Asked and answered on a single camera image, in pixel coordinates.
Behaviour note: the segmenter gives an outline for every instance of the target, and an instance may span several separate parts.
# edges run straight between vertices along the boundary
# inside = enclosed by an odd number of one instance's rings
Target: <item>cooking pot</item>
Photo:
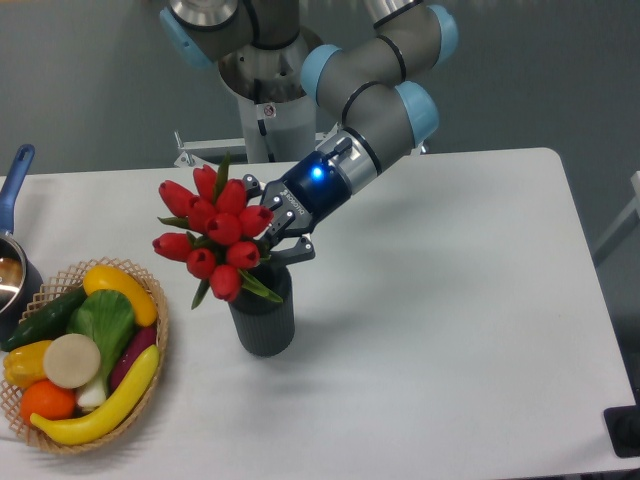
[[[12,237],[16,198],[34,155],[32,145],[18,149],[0,190],[0,342],[11,336],[42,285],[40,273]]]

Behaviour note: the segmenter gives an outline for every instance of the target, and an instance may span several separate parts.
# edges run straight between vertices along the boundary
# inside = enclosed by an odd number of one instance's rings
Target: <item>fake vegetable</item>
[[[87,295],[99,290],[116,290],[122,293],[131,302],[136,324],[141,327],[148,327],[156,321],[158,311],[153,299],[142,285],[119,268],[96,265],[86,273],[82,286]]]
[[[127,374],[131,365],[147,347],[156,344],[156,329],[154,327],[146,327],[135,334],[133,340],[129,343],[129,346],[125,350],[116,366],[111,372],[111,378],[109,380],[109,386],[111,391],[114,391],[122,382],[122,379]]]
[[[99,374],[89,380],[89,383],[76,390],[76,405],[85,413],[95,410],[106,400],[107,392]]]
[[[31,423],[63,445],[97,440],[116,428],[134,409],[151,383],[159,363],[158,347],[151,345],[133,362],[116,391],[93,412],[84,417],[58,421],[34,413]]]
[[[59,337],[67,328],[73,311],[82,305],[86,298],[87,294],[82,288],[56,297],[20,322],[13,335],[0,344],[0,350],[10,352],[30,343]]]
[[[5,380],[11,385],[24,389],[46,379],[42,361],[49,345],[51,340],[42,340],[16,348],[4,357],[2,365]]]
[[[73,390],[60,388],[49,380],[42,380],[27,388],[20,402],[20,416],[31,426],[31,414],[41,418],[63,420],[71,418],[76,406]]]
[[[115,290],[99,290],[89,295],[67,327],[68,333],[86,335],[98,346],[101,359],[98,375],[105,398],[109,374],[133,337],[133,319],[127,297]]]
[[[47,378],[62,388],[78,388],[100,368],[100,350],[86,335],[69,333],[56,338],[44,354]]]

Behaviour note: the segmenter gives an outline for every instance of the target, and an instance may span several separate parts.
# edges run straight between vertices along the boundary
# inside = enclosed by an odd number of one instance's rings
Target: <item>blue ring cap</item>
[[[315,48],[305,59],[300,72],[300,84],[307,95],[318,103],[318,84],[324,66],[331,56],[342,50],[335,45],[320,45]]]
[[[171,40],[171,43],[184,61],[194,68],[208,68],[213,66],[213,62],[207,58],[202,50],[200,50],[200,47],[187,35],[187,32],[183,30],[182,26],[174,16],[171,15],[167,7],[160,12],[160,23],[169,40]]]
[[[404,103],[413,130],[413,146],[419,146],[438,129],[440,114],[438,107],[427,91],[414,82],[402,82],[395,87]]]
[[[458,25],[454,18],[447,12],[447,9],[441,5],[429,5],[433,13],[438,17],[440,22],[440,56],[436,65],[444,62],[449,58],[458,46]]]

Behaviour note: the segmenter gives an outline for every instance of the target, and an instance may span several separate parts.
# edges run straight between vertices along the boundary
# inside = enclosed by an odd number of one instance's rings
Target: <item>black vase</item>
[[[291,274],[286,267],[266,264],[250,270],[254,277],[282,297],[272,302],[242,289],[229,303],[240,343],[249,353],[271,357],[289,346],[295,333]]]

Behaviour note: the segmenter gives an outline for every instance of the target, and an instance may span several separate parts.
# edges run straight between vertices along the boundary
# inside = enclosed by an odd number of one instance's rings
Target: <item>yellow bell pepper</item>
[[[135,322],[140,327],[148,327],[156,321],[158,310],[151,296],[135,279],[110,265],[96,265],[91,268],[82,280],[87,295],[98,290],[115,290],[131,302],[135,313]]]
[[[25,389],[46,379],[42,359],[49,345],[51,340],[42,340],[12,350],[2,361],[5,380]]]

